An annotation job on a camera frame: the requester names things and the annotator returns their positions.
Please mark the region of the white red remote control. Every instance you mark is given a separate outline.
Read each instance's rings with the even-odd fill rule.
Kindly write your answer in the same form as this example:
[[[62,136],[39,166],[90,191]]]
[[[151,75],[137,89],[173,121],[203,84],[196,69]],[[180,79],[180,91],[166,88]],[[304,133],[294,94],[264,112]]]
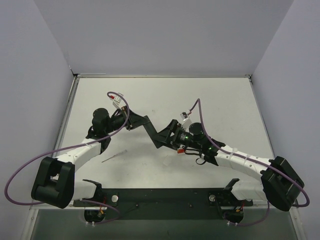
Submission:
[[[177,154],[185,154],[186,153],[186,150],[184,149],[184,148],[179,148],[179,149],[177,149]]]

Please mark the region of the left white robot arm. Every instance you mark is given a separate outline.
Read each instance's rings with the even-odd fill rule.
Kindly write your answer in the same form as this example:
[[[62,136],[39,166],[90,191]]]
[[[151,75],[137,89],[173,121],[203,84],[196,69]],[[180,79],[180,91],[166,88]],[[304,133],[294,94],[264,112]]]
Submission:
[[[92,125],[81,142],[68,152],[41,160],[31,190],[33,200],[64,209],[71,201],[85,199],[96,206],[103,199],[102,185],[94,180],[76,180],[76,171],[92,158],[101,155],[111,142],[110,134],[121,127],[133,130],[149,122],[147,116],[140,116],[126,106],[110,115],[105,108],[93,112]]]

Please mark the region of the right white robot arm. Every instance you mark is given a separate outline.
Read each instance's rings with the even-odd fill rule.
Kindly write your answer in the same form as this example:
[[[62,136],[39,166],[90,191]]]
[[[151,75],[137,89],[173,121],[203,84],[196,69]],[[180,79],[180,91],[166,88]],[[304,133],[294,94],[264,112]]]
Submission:
[[[191,148],[206,162],[246,174],[258,184],[238,180],[231,193],[237,200],[269,201],[281,211],[295,206],[304,182],[283,157],[274,159],[246,155],[208,136],[201,123],[196,122],[185,130],[177,120],[172,120],[162,131],[150,134],[157,148],[165,146],[177,150]]]

